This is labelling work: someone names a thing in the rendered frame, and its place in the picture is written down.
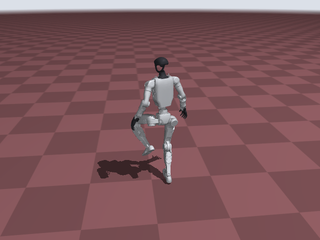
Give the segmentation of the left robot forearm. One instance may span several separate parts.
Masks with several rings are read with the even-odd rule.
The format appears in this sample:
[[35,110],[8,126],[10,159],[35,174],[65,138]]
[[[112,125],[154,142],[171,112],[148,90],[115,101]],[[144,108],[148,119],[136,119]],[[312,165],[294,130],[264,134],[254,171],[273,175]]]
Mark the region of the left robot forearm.
[[141,119],[144,111],[146,110],[146,108],[143,106],[144,100],[141,101],[140,106],[138,108],[137,113],[134,115],[134,119],[139,118],[139,120]]

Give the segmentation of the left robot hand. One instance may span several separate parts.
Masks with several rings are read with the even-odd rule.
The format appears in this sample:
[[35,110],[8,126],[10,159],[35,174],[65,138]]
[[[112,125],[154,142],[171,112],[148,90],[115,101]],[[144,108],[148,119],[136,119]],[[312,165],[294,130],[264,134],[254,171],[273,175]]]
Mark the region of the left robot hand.
[[134,125],[135,125],[135,123],[138,122],[138,121],[139,121],[139,118],[136,118],[136,119],[135,119],[135,117],[133,117],[133,119],[132,119],[132,121],[131,121],[131,129],[132,129],[133,131],[135,131],[135,130],[134,130],[134,128],[135,128]]

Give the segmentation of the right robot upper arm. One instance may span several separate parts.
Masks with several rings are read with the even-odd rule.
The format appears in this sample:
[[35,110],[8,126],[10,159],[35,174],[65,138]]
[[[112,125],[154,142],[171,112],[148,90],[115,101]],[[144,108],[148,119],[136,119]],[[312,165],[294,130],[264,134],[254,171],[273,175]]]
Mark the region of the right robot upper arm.
[[174,87],[178,92],[177,98],[179,100],[182,100],[183,98],[185,98],[186,95],[185,95],[185,93],[183,91],[183,87],[182,87],[182,85],[180,83],[180,79],[178,77],[176,77],[176,76],[172,76],[172,78],[173,78]]

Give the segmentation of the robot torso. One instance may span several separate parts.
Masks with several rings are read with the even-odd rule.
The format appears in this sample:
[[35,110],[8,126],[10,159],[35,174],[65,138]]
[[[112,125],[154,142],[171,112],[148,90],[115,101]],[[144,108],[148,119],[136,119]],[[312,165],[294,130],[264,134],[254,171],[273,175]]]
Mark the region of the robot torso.
[[155,76],[151,80],[154,80],[154,87],[152,91],[152,99],[156,106],[158,106],[158,113],[156,113],[156,119],[159,120],[158,126],[167,125],[171,123],[171,114],[166,107],[172,104],[174,98],[174,79],[172,76],[167,75],[169,78],[158,78]]

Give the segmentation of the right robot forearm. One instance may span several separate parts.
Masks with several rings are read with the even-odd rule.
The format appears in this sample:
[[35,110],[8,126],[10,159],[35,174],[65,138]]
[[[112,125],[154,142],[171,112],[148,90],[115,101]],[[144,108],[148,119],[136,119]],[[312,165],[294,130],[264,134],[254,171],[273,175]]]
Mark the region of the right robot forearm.
[[186,108],[186,96],[183,99],[180,99],[180,109],[183,111],[184,108]]

